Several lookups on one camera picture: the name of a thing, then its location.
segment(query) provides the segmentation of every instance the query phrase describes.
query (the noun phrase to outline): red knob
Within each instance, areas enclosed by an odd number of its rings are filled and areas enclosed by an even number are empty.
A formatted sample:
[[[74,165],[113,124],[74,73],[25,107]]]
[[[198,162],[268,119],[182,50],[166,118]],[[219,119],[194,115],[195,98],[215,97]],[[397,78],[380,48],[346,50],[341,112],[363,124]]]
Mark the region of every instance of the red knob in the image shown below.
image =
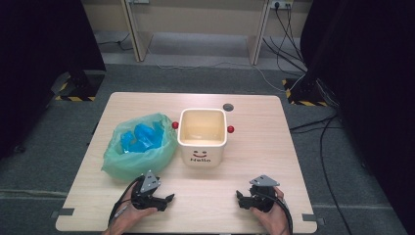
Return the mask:
[[[229,133],[233,133],[235,131],[235,127],[233,127],[232,125],[228,126],[228,132]]]
[[[174,122],[171,124],[171,127],[173,127],[173,129],[177,129],[177,128],[179,127],[179,122],[174,121]]]

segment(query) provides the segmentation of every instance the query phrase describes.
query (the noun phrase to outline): hand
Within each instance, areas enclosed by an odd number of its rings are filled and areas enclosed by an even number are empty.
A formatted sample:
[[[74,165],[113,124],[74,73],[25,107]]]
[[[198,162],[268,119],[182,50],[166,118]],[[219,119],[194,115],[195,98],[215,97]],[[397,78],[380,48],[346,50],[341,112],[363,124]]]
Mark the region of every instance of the hand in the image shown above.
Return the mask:
[[[122,212],[119,217],[114,218],[111,222],[110,226],[105,230],[102,234],[103,235],[119,235],[133,227],[136,223],[138,223],[143,217],[148,216],[157,211],[157,208],[147,208],[144,210],[138,210],[134,208],[131,204],[131,191],[134,188],[134,185],[130,187],[130,189],[125,194],[121,205],[119,205],[116,212],[121,211],[122,209],[126,209]]]
[[[277,187],[274,187],[277,198],[283,202],[284,193]],[[259,219],[259,222],[266,228],[271,235],[289,235],[287,217],[283,209],[274,203],[269,212],[262,212],[256,208],[250,208],[251,212]]]

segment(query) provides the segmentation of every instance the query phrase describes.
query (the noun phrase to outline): white bucket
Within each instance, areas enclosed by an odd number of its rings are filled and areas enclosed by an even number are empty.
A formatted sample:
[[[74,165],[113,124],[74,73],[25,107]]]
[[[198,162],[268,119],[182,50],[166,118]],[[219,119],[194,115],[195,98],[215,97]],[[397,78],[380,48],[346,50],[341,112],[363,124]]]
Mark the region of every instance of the white bucket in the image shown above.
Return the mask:
[[[181,113],[178,143],[183,162],[209,168],[220,165],[227,141],[226,114],[219,109],[187,109]]]

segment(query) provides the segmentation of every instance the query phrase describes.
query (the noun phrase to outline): plastic bag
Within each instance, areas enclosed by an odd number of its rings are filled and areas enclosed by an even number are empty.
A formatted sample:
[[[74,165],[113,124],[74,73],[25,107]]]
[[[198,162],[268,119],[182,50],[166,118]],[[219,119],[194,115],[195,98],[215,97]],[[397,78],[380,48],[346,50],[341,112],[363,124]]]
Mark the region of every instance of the plastic bag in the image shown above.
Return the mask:
[[[127,138],[124,143],[121,143],[121,136]],[[135,151],[143,147],[144,152]],[[131,119],[116,127],[104,154],[102,170],[124,181],[132,181],[148,170],[158,174],[170,163],[176,148],[177,134],[167,116],[153,114]]]

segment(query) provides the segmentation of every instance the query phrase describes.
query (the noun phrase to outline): gray carpet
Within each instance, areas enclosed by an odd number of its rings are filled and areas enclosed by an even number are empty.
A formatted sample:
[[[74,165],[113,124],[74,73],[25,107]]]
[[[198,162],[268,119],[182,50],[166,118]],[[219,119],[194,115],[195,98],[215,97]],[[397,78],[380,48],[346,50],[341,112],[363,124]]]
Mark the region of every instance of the gray carpet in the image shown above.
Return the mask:
[[[113,92],[277,95],[289,127],[334,112],[327,107],[289,105],[285,94],[265,82],[258,70],[161,70],[121,65],[107,65],[107,69],[94,102],[52,100],[27,136],[26,152],[0,162],[0,234],[63,234],[55,229],[56,218],[51,214],[63,205]],[[282,79],[292,77],[278,70],[264,70],[263,74],[280,89]],[[58,90],[64,80],[64,75],[59,77],[53,89]],[[342,124],[335,119],[330,126]],[[316,234],[347,234],[324,178],[321,132],[292,134],[311,204],[320,221],[324,220]],[[361,166],[356,152],[343,129],[326,131],[323,157],[327,175],[352,234],[406,234],[376,178]]]

